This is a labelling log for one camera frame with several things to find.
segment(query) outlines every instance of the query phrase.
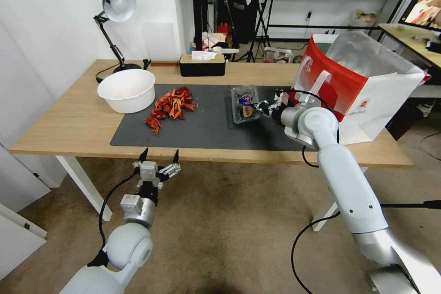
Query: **red and white bag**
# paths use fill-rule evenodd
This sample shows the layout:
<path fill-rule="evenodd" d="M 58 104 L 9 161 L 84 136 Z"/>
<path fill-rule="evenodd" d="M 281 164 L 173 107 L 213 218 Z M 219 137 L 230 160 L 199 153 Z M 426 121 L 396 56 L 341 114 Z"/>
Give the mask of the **red and white bag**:
<path fill-rule="evenodd" d="M 330 42 L 326 56 L 316 43 Z M 374 140 L 423 80 L 423 70 L 366 34 L 346 32 L 312 36 L 292 87 L 325 100 L 339 120 L 340 142 L 352 144 Z"/>

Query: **plastic food container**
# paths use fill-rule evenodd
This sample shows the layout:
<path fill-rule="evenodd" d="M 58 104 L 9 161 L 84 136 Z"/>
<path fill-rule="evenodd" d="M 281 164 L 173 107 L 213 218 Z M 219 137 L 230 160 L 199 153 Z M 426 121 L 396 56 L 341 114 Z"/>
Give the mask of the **plastic food container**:
<path fill-rule="evenodd" d="M 106 77 L 98 95 L 118 113 L 136 113 L 155 100 L 155 75 L 147 70 L 128 69 Z"/>
<path fill-rule="evenodd" d="M 251 104 L 256 102 L 259 102 L 256 86 L 236 86 L 231 88 L 231 106 L 234 124 L 241 124 L 258 119 L 260 114 L 251 107 Z"/>

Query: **wooden desk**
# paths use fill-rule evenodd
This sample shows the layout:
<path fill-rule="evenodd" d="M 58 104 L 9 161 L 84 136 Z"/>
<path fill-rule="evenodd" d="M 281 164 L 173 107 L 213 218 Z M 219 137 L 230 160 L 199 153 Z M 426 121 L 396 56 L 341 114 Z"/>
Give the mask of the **wooden desk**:
<path fill-rule="evenodd" d="M 441 54 L 428 51 L 426 49 L 426 42 L 423 40 L 416 40 L 415 36 L 430 36 L 431 40 L 439 42 L 438 37 L 430 30 L 418 28 L 405 24 L 379 24 L 379 27 L 386 32 L 386 34 L 398 41 L 401 45 L 396 50 L 400 55 L 403 51 L 403 46 L 410 49 L 432 65 L 441 68 Z M 440 98 L 441 86 L 439 85 L 421 85 L 418 86 L 410 95 L 410 97 L 422 98 Z"/>
<path fill-rule="evenodd" d="M 379 24 L 379 27 L 400 44 L 414 51 L 431 64 L 441 68 L 441 54 L 428 51 L 425 41 L 414 39 L 415 36 L 431 35 L 433 41 L 439 42 L 439 39 L 432 31 L 405 24 L 382 23 Z"/>
<path fill-rule="evenodd" d="M 75 157 L 138 158 L 144 150 L 143 147 L 110 145 L 123 115 L 114 112 L 98 97 L 95 73 L 115 63 L 114 60 L 95 61 L 10 149 L 13 154 L 56 155 L 97 211 L 103 199 Z M 290 86 L 297 68 L 297 64 L 228 63 L 223 77 L 181 77 L 178 67 L 149 67 L 149 70 L 159 84 Z M 412 165 L 386 130 L 373 142 L 348 147 L 362 167 Z M 171 159 L 175 150 L 152 147 L 148 155 Z M 181 160 L 189 161 L 304 164 L 301 152 L 180 148 L 179 155 Z M 314 152 L 306 156 L 312 163 L 316 159 Z M 106 207 L 104 219 L 110 219 L 111 214 Z"/>

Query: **wooden lid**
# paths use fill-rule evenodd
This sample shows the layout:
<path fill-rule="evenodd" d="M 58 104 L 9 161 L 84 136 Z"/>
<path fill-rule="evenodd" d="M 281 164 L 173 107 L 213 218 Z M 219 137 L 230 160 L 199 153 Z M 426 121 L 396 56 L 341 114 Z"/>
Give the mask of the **wooden lid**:
<path fill-rule="evenodd" d="M 196 60 L 193 61 L 192 60 L 192 55 L 191 54 L 184 54 L 181 55 L 181 58 L 179 59 L 179 63 L 183 63 L 183 64 L 194 64 L 194 63 L 205 63 L 205 64 L 210 64 L 210 63 L 225 63 L 225 58 L 222 54 L 216 54 L 216 57 L 213 60 L 207 60 L 207 61 L 201 61 L 201 60 Z"/>

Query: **white plastic bowl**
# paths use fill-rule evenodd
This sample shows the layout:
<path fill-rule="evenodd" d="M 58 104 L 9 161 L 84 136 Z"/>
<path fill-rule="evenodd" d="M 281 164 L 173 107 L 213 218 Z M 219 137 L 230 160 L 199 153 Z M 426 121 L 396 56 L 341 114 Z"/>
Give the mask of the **white plastic bowl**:
<path fill-rule="evenodd" d="M 118 113 L 136 113 L 155 100 L 155 75 L 147 70 L 128 69 L 106 77 L 98 95 Z"/>

